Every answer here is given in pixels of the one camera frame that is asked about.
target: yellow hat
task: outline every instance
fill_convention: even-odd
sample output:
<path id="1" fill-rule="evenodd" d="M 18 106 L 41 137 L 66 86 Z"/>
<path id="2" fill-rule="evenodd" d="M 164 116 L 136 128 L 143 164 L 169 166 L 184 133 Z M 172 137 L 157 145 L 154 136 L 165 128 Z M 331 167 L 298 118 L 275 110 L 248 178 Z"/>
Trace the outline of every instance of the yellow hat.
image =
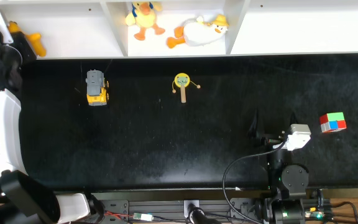
<path id="1" fill-rule="evenodd" d="M 226 16 L 222 14 L 219 14 L 216 17 L 215 21 L 213 21 L 212 23 L 218 26 L 229 26 L 229 24 L 226 22 Z"/>

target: toy truck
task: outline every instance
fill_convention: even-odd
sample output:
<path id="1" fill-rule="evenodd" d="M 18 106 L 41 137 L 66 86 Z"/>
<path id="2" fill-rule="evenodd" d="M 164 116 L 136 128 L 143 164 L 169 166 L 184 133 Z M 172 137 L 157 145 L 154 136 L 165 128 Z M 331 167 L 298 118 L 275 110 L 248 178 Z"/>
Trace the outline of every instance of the toy truck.
<path id="1" fill-rule="evenodd" d="M 86 73 L 86 98 L 90 106 L 102 106 L 109 103 L 109 81 L 103 72 L 90 70 Z"/>

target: white duck plush toy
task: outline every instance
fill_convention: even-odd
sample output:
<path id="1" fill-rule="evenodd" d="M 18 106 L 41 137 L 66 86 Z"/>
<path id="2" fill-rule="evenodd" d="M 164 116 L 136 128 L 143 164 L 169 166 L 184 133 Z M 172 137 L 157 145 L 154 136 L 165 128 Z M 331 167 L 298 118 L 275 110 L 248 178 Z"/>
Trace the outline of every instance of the white duck plush toy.
<path id="1" fill-rule="evenodd" d="M 224 15 L 218 15 L 212 23 L 204 22 L 202 16 L 197 19 L 190 19 L 183 26 L 175 29 L 175 37 L 167 39 L 169 48 L 174 48 L 178 44 L 188 44 L 189 46 L 201 46 L 210 44 L 225 35 L 229 24 Z"/>

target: blue cube sticker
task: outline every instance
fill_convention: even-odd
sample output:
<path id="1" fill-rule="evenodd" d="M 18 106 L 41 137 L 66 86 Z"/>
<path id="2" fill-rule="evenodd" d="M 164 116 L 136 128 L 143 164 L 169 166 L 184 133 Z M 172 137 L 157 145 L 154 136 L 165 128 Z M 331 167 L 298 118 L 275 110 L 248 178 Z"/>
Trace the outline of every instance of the blue cube sticker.
<path id="1" fill-rule="evenodd" d="M 330 121 L 329 122 L 329 127 L 331 129 L 338 129 L 338 123 L 336 121 Z"/>

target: plush toy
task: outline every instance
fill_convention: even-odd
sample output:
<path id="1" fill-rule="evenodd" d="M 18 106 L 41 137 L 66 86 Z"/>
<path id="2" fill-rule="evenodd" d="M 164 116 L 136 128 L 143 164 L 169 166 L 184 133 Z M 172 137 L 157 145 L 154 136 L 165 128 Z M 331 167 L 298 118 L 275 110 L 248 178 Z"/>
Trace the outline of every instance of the plush toy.
<path id="1" fill-rule="evenodd" d="M 190 19 L 185 22 L 184 26 L 175 29 L 175 37 L 167 39 L 169 48 L 174 48 L 178 44 L 188 44 L 189 46 L 200 46 L 212 43 L 227 32 L 229 24 L 226 22 L 224 15 L 218 15 L 211 24 L 204 22 L 202 16 L 197 19 Z"/>
<path id="2" fill-rule="evenodd" d="M 161 4 L 159 2 L 132 2 L 132 11 L 126 17 L 125 22 L 129 26 L 136 24 L 140 27 L 140 32 L 134 35 L 136 39 L 145 40 L 146 29 L 151 27 L 157 35 L 165 32 L 165 29 L 155 23 L 156 15 L 154 9 L 161 11 Z"/>

